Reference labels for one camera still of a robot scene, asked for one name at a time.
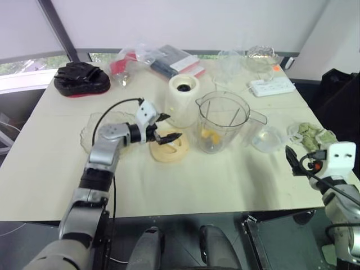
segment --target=pitcher handle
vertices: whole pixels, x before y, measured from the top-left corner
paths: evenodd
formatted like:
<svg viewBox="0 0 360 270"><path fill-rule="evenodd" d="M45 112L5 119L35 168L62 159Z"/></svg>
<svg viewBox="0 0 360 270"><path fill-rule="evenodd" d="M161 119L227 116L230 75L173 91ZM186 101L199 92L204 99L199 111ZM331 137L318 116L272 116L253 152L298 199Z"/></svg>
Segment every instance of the pitcher handle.
<svg viewBox="0 0 360 270"><path fill-rule="evenodd" d="M257 111L254 111L254 110L250 110L250 116L249 118L255 120L255 121L258 121L264 125L266 125L268 123L268 119L265 115L257 112Z"/></svg>

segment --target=white power strip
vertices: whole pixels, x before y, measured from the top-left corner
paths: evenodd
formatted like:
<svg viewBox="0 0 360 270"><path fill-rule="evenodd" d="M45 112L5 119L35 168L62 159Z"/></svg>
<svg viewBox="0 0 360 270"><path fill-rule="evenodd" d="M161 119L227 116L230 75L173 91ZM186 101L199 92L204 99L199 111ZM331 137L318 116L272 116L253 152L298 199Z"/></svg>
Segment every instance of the white power strip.
<svg viewBox="0 0 360 270"><path fill-rule="evenodd" d="M249 83L249 87L257 97L290 93L295 90L295 86L288 77L274 77L269 82L253 80Z"/></svg>

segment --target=table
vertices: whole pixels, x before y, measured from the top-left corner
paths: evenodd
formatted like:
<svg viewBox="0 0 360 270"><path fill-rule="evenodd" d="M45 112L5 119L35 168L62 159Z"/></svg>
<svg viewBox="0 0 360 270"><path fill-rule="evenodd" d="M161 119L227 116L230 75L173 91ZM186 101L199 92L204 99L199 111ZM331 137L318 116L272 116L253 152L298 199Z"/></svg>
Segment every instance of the table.
<svg viewBox="0 0 360 270"><path fill-rule="evenodd" d="M201 94L215 90L210 76L214 62L203 64L209 72L200 78ZM250 75L244 73L234 87L246 89ZM167 88L165 79L148 70L136 74L127 89L112 86L99 96L66 98L51 83L0 168L0 220L60 220L87 159L80 132L91 113L103 112L129 97L144 97L162 109ZM297 91L262 98L248 91L241 95L260 113L282 113L296 122L320 125ZM124 104L117 110L135 112L136 108L136 104ZM169 125L162 123L159 128ZM301 146L294 149L299 156L305 154ZM192 146L182 161L173 164L156 162L148 144L135 145L120 158L115 175L117 217L323 206L321 194L305 177L292 176L284 150L264 154L245 147L241 136L216 155ZM353 173L348 183L360 188ZM108 209L112 211L110 192Z"/></svg>

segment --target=floor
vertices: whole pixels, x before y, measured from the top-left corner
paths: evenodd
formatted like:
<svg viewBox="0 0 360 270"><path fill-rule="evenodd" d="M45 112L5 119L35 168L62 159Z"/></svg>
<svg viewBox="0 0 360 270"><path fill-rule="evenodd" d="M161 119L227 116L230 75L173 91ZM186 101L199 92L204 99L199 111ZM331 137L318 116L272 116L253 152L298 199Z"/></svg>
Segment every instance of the floor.
<svg viewBox="0 0 360 270"><path fill-rule="evenodd" d="M116 220L112 257L127 261L142 232L151 226L158 226L165 233L162 269L204 266L197 233L201 225L213 224L221 228L232 243L243 270L258 269L247 236L241 230L240 220L244 216L241 213L220 213L120 218ZM328 224L323 210L318 210L305 226L296 224L291 216L258 223L272 269L333 269L325 263L321 254L321 246L329 243L324 234ZM0 222L0 270L22 269L46 244L55 239L55 227ZM99 261L100 256L96 252L94 270L99 269ZM125 268L125 264L110 262L108 269Z"/></svg>

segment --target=plastic bag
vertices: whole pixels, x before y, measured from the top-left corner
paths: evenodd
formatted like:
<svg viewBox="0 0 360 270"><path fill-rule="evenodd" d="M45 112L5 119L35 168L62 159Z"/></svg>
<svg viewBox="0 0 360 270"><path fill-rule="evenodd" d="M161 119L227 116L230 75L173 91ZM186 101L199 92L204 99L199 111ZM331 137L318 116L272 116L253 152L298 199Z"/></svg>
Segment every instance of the plastic bag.
<svg viewBox="0 0 360 270"><path fill-rule="evenodd" d="M145 66L150 66L156 59L163 57L158 49L150 49L141 43L133 48L122 49L109 63L110 76L126 87L131 77Z"/></svg>

